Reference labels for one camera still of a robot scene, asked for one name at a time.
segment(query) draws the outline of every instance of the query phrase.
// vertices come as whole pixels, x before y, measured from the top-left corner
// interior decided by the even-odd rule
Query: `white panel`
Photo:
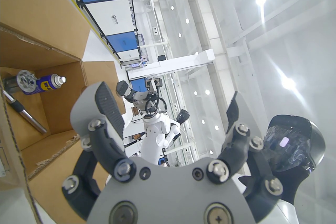
[[[197,0],[198,5],[200,7],[201,13],[209,13],[212,12],[209,0]]]
[[[218,71],[229,68],[228,59],[225,54],[216,56],[215,64]]]
[[[134,30],[128,0],[95,2],[86,6],[105,35]]]
[[[220,38],[210,39],[210,46],[211,46],[211,49],[213,49],[215,55],[218,55],[224,52]]]
[[[208,33],[208,38],[209,39],[218,38],[219,34],[212,13],[202,13],[202,16],[205,29],[207,30]]]
[[[120,57],[120,61],[130,61],[130,60],[134,60],[134,59],[138,59],[139,58],[139,51],[138,49],[135,50],[130,50],[130,51],[121,51],[118,53],[119,57]]]
[[[221,71],[218,71],[218,74],[222,82],[224,96],[225,96],[227,105],[229,105],[234,95],[234,86],[233,86],[230,70],[229,69],[221,70]]]

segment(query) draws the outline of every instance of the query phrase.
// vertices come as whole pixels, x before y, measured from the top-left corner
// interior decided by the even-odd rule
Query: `white column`
[[[144,77],[157,76],[189,68],[200,67],[211,63],[213,60],[215,60],[214,52],[212,49],[209,49],[198,55],[158,61],[148,64],[144,68],[129,70],[128,76],[130,80],[136,80]]]

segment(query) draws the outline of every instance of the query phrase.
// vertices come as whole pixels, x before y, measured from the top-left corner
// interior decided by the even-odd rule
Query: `white ceiling beam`
[[[281,6],[279,6],[273,12],[271,12],[270,14],[268,14],[267,16],[265,16],[265,23],[267,21],[269,21],[270,19],[274,18],[275,16],[279,15],[280,13],[282,13],[283,11],[285,11],[286,9],[288,9],[289,7],[291,7],[292,5],[296,4],[298,1],[300,1],[300,0],[289,0],[288,2],[286,2],[286,3],[282,4]],[[251,27],[247,28],[245,31],[243,31],[242,33],[240,33],[235,38],[233,38],[231,40],[228,40],[228,45],[237,42],[240,38],[243,38],[244,36],[248,35],[252,31],[254,31],[256,28],[260,27],[262,24],[263,24],[263,22],[261,20],[258,21],[258,22],[256,22],[254,25],[252,25]]]
[[[335,9],[336,0],[324,0],[316,6],[307,9],[305,12],[253,39],[248,43],[248,47],[250,50],[259,49],[290,32],[298,30],[301,26],[306,25]]]

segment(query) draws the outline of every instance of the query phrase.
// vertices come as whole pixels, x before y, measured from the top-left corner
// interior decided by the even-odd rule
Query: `metal tool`
[[[11,94],[6,92],[5,90],[3,90],[2,92],[6,97],[7,103],[24,119],[26,119],[29,122],[29,124],[31,124],[41,134],[47,133],[46,128],[44,128],[34,117],[32,117],[18,100],[16,100]]]

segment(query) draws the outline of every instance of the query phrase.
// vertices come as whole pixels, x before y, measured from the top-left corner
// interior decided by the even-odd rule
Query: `cardboard flap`
[[[0,22],[77,58],[82,58],[90,25],[69,0],[0,0]]]
[[[41,44],[37,45],[29,38],[2,27],[0,27],[0,46],[0,65],[3,67],[20,69],[24,65],[25,70],[34,71],[79,61]]]
[[[126,113],[124,100],[116,93],[118,76],[113,61],[88,61],[83,62],[87,85],[92,85],[99,81],[104,81],[111,89],[113,96],[117,102],[121,114]]]

